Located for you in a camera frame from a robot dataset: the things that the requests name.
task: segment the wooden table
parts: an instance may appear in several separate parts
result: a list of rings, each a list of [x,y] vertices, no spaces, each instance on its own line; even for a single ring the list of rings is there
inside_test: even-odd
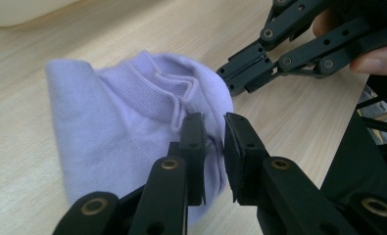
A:
[[[50,234],[68,210],[51,124],[44,66],[82,59],[94,68],[146,49],[181,53],[216,70],[254,41],[271,1],[85,0],[19,26],[0,28],[0,234]],[[296,42],[306,42],[309,32]],[[278,57],[286,43],[271,55]],[[280,77],[235,97],[273,156],[295,161],[320,186],[365,77]],[[189,234],[261,234],[254,208],[222,193]]]

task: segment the lavender sock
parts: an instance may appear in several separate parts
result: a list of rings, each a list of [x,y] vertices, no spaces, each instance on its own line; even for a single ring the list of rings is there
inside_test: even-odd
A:
[[[206,66],[174,54],[141,52],[115,67],[55,60],[46,73],[70,204],[94,192],[119,197],[145,184],[153,162],[179,141],[185,116],[202,113],[211,152],[205,160],[207,204],[189,208],[189,224],[225,185],[222,139],[229,92]]]

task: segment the wood grain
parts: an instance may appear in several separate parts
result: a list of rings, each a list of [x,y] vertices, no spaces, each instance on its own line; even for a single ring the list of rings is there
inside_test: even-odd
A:
[[[85,0],[0,28],[0,234],[50,234],[68,209],[44,74],[49,60],[82,59],[102,68],[148,50],[184,54],[215,70],[259,36],[270,3]],[[235,110],[273,156],[294,160],[319,186],[364,83],[346,70],[324,80],[280,77],[235,97]],[[261,234],[255,215],[232,204],[226,188],[189,234]]]

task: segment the metal rivet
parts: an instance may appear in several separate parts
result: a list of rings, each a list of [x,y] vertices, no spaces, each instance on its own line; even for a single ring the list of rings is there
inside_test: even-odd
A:
[[[334,63],[333,63],[332,60],[325,60],[324,63],[323,63],[323,66],[324,66],[326,69],[331,69],[331,68],[333,68]]]
[[[94,215],[104,210],[108,205],[108,201],[104,198],[95,198],[87,201],[80,208],[80,211],[85,215]]]
[[[174,169],[178,167],[178,161],[176,160],[165,160],[162,162],[162,168],[164,169]]]
[[[291,58],[289,58],[289,57],[286,57],[286,58],[284,58],[284,59],[282,60],[282,64],[284,64],[285,66],[291,65],[291,63],[292,63],[292,60],[291,60]]]
[[[264,31],[264,36],[265,37],[272,37],[272,35],[273,35],[273,32],[272,32],[271,29],[267,29],[267,30]]]
[[[277,169],[288,169],[290,164],[283,160],[274,160],[271,162],[271,165]]]
[[[387,204],[380,200],[364,198],[362,199],[362,206],[374,214],[387,217]]]

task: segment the robotic hand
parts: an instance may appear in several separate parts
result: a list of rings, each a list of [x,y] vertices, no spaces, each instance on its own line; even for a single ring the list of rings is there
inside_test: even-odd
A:
[[[310,28],[327,8],[343,20],[340,26],[282,55],[273,62],[266,54],[284,40]],[[387,0],[273,0],[260,38],[218,69],[230,94],[252,93],[281,75],[328,77],[356,57],[387,46]]]

